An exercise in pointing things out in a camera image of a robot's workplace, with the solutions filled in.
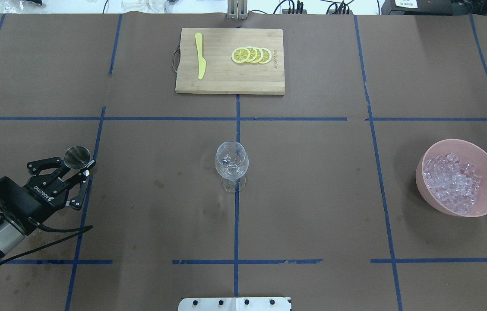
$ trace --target stain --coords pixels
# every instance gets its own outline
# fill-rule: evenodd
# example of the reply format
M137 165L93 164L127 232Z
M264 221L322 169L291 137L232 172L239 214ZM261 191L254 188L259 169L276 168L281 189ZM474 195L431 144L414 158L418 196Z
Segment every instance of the stain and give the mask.
M153 185L155 185L155 187L158 187L159 189L163 189L165 187L165 184L162 184L160 181L154 181Z

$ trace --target white label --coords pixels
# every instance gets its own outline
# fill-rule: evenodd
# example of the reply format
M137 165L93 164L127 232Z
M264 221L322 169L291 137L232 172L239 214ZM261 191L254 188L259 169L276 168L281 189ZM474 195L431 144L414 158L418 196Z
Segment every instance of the white label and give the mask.
M401 8L418 8L416 0L395 0L395 5Z

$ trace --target yellow knife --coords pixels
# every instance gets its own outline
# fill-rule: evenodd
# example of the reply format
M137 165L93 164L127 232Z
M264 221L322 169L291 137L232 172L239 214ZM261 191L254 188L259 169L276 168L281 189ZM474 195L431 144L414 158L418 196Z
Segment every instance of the yellow knife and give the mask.
M196 46L198 47L198 79L203 79L206 73L206 59L203 58L203 35L196 33Z

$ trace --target wooden cutting board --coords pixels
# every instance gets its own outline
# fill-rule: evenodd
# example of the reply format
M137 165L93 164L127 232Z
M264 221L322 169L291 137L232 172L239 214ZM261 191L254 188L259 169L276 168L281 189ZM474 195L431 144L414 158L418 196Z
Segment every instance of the wooden cutting board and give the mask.
M196 33L203 35L207 61L203 79L198 79ZM272 51L269 63L234 63L232 51L254 46ZM258 94L285 93L284 42L281 29L183 28L176 93Z

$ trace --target glass cup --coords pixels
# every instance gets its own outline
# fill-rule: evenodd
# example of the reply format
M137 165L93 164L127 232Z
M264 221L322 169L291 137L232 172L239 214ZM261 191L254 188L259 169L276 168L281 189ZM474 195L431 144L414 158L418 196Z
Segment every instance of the glass cup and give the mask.
M216 150L215 167L224 190L239 192L245 186L245 173L249 167L244 146L238 142L222 143Z

